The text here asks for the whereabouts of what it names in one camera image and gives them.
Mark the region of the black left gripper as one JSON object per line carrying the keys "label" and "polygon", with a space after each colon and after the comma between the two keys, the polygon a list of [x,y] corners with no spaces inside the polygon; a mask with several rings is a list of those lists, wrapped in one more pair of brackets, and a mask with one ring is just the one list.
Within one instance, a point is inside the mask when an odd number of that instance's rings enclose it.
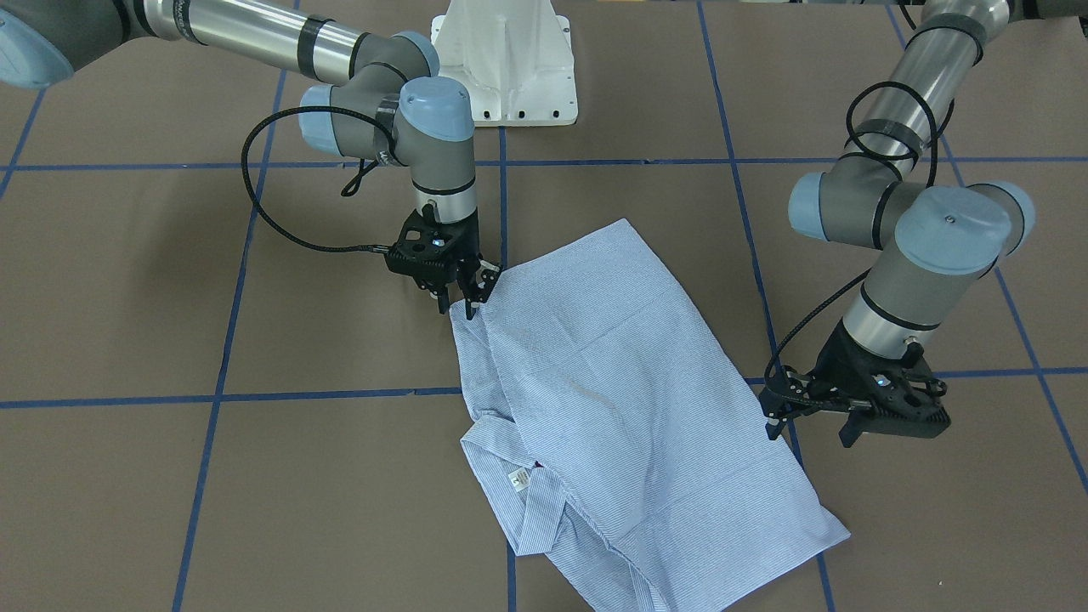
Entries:
{"label": "black left gripper", "polygon": [[772,441],[801,416],[846,414],[839,440],[850,449],[865,433],[920,439],[944,433],[951,423],[945,394],[947,383],[934,375],[919,343],[908,342],[905,356],[891,360],[862,348],[844,325],[836,325],[809,372],[768,363],[759,405]]}

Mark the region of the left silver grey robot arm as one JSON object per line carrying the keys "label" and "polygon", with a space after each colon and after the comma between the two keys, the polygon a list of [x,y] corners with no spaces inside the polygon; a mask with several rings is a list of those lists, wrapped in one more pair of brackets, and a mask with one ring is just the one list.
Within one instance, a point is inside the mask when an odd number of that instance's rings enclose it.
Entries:
{"label": "left silver grey robot arm", "polygon": [[1017,19],[1013,1],[929,1],[890,77],[846,108],[846,144],[828,172],[800,178],[788,201],[795,232],[878,250],[846,289],[858,296],[816,363],[800,372],[775,348],[758,399],[767,437],[821,411],[846,415],[841,445],[860,434],[931,439],[944,432],[947,383],[925,347],[972,283],[1017,252],[1036,210],[1016,185],[940,186],[935,171],[955,94],[988,42]]}

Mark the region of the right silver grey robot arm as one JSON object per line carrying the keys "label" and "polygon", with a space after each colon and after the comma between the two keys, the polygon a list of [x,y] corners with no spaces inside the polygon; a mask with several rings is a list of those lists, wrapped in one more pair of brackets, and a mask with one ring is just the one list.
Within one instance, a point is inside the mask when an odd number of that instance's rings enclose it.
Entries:
{"label": "right silver grey robot arm", "polygon": [[404,167],[415,209],[388,246],[343,252],[384,256],[393,274],[450,309],[450,289],[472,319],[502,268],[479,250],[474,121],[469,93],[438,73],[438,50],[420,32],[390,37],[264,1],[4,1],[3,82],[44,90],[125,42],[186,40],[302,75],[300,105],[265,117],[242,144],[284,117],[296,117],[314,150],[358,159],[343,186],[350,197],[380,166]]}

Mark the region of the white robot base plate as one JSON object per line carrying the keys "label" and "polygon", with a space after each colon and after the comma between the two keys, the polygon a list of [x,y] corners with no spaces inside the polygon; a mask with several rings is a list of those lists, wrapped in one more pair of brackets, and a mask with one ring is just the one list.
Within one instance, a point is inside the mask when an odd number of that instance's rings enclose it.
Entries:
{"label": "white robot base plate", "polygon": [[461,82],[477,128],[579,119],[569,19],[551,1],[452,1],[431,20],[440,75]]}

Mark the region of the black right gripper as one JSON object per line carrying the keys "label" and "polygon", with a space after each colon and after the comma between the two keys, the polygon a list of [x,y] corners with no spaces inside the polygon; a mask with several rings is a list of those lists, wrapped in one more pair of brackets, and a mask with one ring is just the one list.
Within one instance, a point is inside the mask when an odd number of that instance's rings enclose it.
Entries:
{"label": "black right gripper", "polygon": [[479,215],[453,224],[440,224],[428,215],[412,212],[397,241],[384,254],[393,274],[409,276],[416,286],[438,299],[438,314],[452,308],[450,286],[465,297],[465,317],[471,321],[494,291],[502,268],[485,261],[479,250]]}

